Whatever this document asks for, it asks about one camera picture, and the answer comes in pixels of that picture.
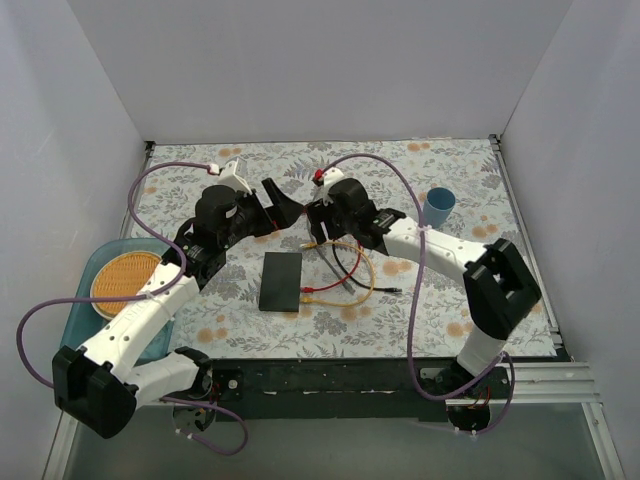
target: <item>blue cup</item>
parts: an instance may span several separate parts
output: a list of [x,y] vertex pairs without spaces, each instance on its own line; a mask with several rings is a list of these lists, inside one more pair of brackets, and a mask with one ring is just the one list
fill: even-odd
[[433,228],[440,227],[456,204],[456,196],[444,187],[436,187],[429,190],[427,198],[422,206],[422,215],[425,225]]

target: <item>white panel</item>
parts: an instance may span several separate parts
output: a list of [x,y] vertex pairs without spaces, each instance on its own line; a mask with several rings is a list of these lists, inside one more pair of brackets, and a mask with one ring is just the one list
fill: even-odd
[[111,363],[113,367],[109,373],[119,381],[126,382],[153,337],[180,307],[200,293],[195,277],[182,275],[180,267],[173,263],[160,263],[146,285],[138,291],[138,295],[145,295],[159,290],[178,275],[180,280],[170,290],[156,297],[129,303],[108,325],[84,342],[80,348],[85,349],[85,357],[96,365]]
[[486,137],[571,0],[69,0],[145,139]]
[[[59,418],[18,360],[15,328],[36,302],[72,296],[91,252],[118,236],[143,143],[64,0],[0,2],[0,465],[40,478]],[[51,377],[68,308],[26,329]]]
[[570,352],[588,360],[640,477],[640,1],[575,0],[504,135]]

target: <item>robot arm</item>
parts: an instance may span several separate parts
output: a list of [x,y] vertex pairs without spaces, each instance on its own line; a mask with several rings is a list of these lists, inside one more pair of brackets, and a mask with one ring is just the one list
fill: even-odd
[[[190,348],[134,367],[149,342],[176,311],[193,299],[225,265],[226,252],[247,236],[288,228],[302,214],[273,180],[262,182],[272,205],[263,207],[242,175],[238,161],[227,163],[216,185],[196,203],[174,243],[185,253],[184,275],[164,294],[130,303],[77,350],[62,347],[53,358],[56,405],[103,438],[116,435],[142,405],[176,391],[201,396],[210,387],[211,361]],[[138,294],[159,289],[180,272],[178,253],[163,255]]]
[[[397,210],[379,210],[362,184],[337,168],[319,172],[318,200],[307,206],[318,243],[353,235],[365,248],[420,260],[420,228]],[[482,372],[509,335],[540,300],[541,292],[516,247],[468,242],[425,229],[426,265],[465,287],[474,328],[451,367],[438,375],[437,393],[448,393]]]

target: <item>yellow wire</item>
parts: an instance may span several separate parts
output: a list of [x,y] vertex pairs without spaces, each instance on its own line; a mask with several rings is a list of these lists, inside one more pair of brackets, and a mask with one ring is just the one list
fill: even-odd
[[329,302],[327,300],[319,300],[319,299],[315,299],[312,297],[302,297],[300,299],[300,303],[318,303],[320,305],[329,305],[332,307],[355,307],[356,305],[360,305],[361,303],[364,303],[367,301],[367,299],[371,296],[371,294],[373,293],[373,290],[376,288],[376,271],[375,268],[373,266],[373,262],[371,261],[371,259],[367,256],[366,253],[364,253],[362,250],[360,250],[358,247],[356,247],[355,245],[351,245],[350,243],[346,243],[346,242],[325,242],[322,245],[318,245],[317,243],[307,243],[306,245],[303,245],[303,248],[315,248],[315,247],[321,247],[323,245],[338,245],[341,247],[346,247],[346,248],[350,248],[352,250],[355,250],[356,252],[360,253],[360,255],[362,255],[362,258],[365,259],[365,261],[367,262],[367,265],[369,265],[369,271],[371,272],[371,285],[369,285],[369,291],[367,292],[367,294],[362,297],[360,300],[353,302],[353,303],[334,303],[334,302]]

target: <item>white cable clip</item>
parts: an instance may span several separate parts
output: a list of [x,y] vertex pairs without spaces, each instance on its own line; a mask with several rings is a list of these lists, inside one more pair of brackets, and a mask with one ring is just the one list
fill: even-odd
[[210,163],[209,167],[207,168],[207,173],[209,175],[215,176],[220,175],[220,165],[218,165],[217,163]]

